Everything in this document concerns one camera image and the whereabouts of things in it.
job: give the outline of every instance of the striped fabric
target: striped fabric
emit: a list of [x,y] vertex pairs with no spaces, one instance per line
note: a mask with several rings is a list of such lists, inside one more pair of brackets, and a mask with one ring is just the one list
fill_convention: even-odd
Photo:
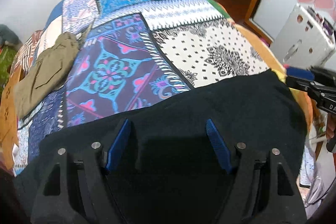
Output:
[[19,49],[10,69],[11,76],[14,73],[14,69],[20,65],[22,65],[24,74],[26,75],[28,73],[29,68],[32,65],[34,51],[42,35],[42,32],[42,30],[34,32],[32,36],[26,41],[26,43]]

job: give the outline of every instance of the white patterned fabric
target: white patterned fabric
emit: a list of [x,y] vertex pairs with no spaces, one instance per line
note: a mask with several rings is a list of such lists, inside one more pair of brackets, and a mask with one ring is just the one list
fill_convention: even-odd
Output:
[[15,174],[19,173],[19,170],[25,168],[28,164],[28,137],[29,128],[33,121],[30,121],[25,127],[17,131],[17,138],[19,140],[19,152],[17,153],[14,161]]
[[251,44],[225,18],[154,31],[153,36],[194,87],[268,69]]
[[46,49],[55,45],[57,37],[62,33],[62,16],[53,20],[41,35],[37,57]]

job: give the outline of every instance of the cable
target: cable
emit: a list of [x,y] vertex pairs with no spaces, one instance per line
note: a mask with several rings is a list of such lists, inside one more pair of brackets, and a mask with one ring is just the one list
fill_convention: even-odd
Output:
[[320,133],[320,134],[316,135],[315,137],[311,137],[311,138],[310,138],[310,139],[308,139],[308,140],[309,140],[309,141],[311,141],[311,140],[313,140],[313,139],[320,138],[320,137],[324,136],[325,134],[326,134],[325,132],[322,132],[322,133]]
[[316,204],[317,202],[319,202],[320,200],[322,200],[322,199],[328,194],[328,192],[329,192],[331,186],[334,184],[335,180],[336,180],[336,177],[334,177],[334,180],[332,181],[332,183],[330,184],[330,186],[328,187],[328,189],[325,191],[325,193],[324,193],[320,198],[318,198],[317,200],[315,200],[315,201],[312,202],[312,203],[308,203],[308,205],[305,206],[305,207],[308,207],[308,206],[310,206],[310,205],[314,205],[314,204]]

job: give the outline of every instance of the wooden floor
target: wooden floor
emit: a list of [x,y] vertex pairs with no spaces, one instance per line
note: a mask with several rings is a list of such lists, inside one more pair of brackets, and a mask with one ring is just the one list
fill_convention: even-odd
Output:
[[240,3],[235,2],[234,0],[215,0],[226,9],[228,14],[233,18],[233,20],[239,24],[244,26],[246,29],[250,30],[251,32],[255,33],[258,37],[258,35],[253,29],[251,29],[248,25],[244,23],[245,15],[248,10],[248,5],[243,5]]

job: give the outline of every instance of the olive green cloth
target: olive green cloth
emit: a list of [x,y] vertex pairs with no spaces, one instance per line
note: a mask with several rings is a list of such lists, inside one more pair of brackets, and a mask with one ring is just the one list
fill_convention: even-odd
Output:
[[14,88],[14,104],[19,119],[29,114],[69,73],[79,51],[76,37],[68,32],[44,50],[27,76]]

